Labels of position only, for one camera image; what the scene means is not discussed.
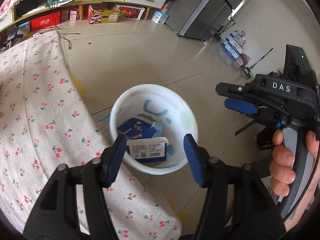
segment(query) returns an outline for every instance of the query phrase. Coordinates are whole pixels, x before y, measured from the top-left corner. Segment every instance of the red storage bin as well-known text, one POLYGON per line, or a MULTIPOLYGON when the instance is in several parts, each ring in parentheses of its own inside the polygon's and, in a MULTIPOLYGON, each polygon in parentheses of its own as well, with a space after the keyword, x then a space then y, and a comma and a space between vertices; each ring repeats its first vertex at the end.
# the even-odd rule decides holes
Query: red storage bin
POLYGON ((44 29, 50 26, 55 26, 60 24, 60 16, 61 16, 61 12, 55 12, 55 13, 31 20, 31 31, 34 32, 39 29, 44 29))

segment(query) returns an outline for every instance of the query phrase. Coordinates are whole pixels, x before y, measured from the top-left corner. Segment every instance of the human hand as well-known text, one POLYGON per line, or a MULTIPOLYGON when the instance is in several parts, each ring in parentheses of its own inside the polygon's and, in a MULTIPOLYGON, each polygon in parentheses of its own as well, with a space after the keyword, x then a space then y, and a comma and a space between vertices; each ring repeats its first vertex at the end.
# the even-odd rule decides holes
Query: human hand
MULTIPOLYGON (((295 179, 295 172, 291 169, 294 163, 293 153, 286 149, 281 143, 283 141, 283 133, 277 130, 273 135, 273 143, 276 147, 272 151, 273 161, 270 164, 270 173, 272 175, 270 186, 273 192, 278 196, 287 196, 289 194, 289 184, 291 184, 295 179)), ((306 136, 307 150, 314 156, 314 161, 312 165, 315 164, 316 156, 319 148, 319 141, 316 141, 316 135, 314 132, 309 131, 306 136)), ((305 209, 310 203, 312 196, 316 190, 318 181, 320 180, 320 165, 318 165, 316 173, 313 180, 301 200, 297 210, 294 220, 287 220, 285 226, 287 230, 295 226, 300 218, 302 217, 305 209)))

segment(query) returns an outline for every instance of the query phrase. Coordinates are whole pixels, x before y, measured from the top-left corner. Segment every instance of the finger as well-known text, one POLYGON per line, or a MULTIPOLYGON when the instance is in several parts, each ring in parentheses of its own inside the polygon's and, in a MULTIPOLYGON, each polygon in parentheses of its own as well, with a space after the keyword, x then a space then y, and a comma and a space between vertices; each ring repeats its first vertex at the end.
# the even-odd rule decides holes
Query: finger
POLYGON ((289 194, 289 185, 276 180, 274 177, 270 180, 270 186, 273 192, 280 197, 286 197, 289 194))
POLYGON ((291 184, 296 178, 295 172, 288 166, 282 166, 272 161, 269 170, 271 175, 278 181, 291 184))
POLYGON ((281 130, 276 130, 275 133, 273 134, 272 138, 273 144, 274 145, 280 145, 283 141, 283 133, 281 130))
POLYGON ((294 162, 293 153, 283 145, 276 146, 272 151, 273 159, 279 165, 291 166, 294 162))
POLYGON ((319 148, 319 141, 316 141, 316 134, 313 131, 309 131, 306 137, 307 149, 316 158, 319 148))

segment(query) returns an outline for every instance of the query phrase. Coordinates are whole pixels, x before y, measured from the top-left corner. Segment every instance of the cherry print tablecloth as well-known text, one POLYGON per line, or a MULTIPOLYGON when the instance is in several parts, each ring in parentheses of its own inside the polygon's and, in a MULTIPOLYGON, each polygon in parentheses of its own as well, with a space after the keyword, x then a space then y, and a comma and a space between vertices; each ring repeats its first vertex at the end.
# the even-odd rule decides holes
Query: cherry print tablecloth
MULTIPOLYGON (((58 32, 0 54, 0 82, 0 209, 22 232, 56 167, 84 165, 108 144, 73 84, 58 32)), ((88 232, 83 194, 77 193, 81 229, 88 232)), ((175 213, 123 164, 104 194, 120 239, 179 239, 175 213)))

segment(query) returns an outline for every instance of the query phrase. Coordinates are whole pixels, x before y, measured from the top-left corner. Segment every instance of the wooden leg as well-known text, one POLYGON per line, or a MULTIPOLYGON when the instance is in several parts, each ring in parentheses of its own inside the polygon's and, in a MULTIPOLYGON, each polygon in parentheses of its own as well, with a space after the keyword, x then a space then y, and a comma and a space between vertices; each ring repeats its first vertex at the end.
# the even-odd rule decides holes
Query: wooden leg
POLYGON ((83 5, 79 4, 79 15, 80 15, 80 20, 84 20, 84 16, 83 16, 83 5))
POLYGON ((149 16, 150 9, 151 9, 151 8, 148 7, 147 10, 146 10, 146 15, 144 16, 144 19, 145 19, 145 20, 148 20, 148 16, 149 16))

